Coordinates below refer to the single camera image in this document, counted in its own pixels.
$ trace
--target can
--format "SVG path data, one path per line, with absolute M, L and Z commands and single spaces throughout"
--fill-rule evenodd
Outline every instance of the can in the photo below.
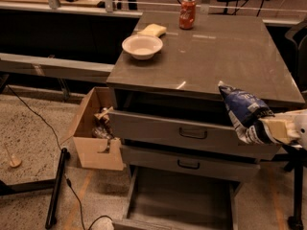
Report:
M 196 1 L 182 0 L 179 17 L 179 26 L 181 29 L 191 29 L 195 21 Z

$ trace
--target open drawer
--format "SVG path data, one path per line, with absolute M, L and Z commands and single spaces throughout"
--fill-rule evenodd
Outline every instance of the open drawer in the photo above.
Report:
M 131 179 L 124 219 L 148 224 L 127 229 L 238 229 L 229 182 L 141 167 Z
M 243 144 L 232 126 L 119 110 L 109 112 L 109 118 L 114 135 L 132 141 L 268 160 L 279 150 L 279 146 Z
M 218 157 L 183 154 L 162 149 L 122 145 L 123 162 L 127 165 L 189 173 L 237 182 L 249 182 L 260 170 L 258 164 Z

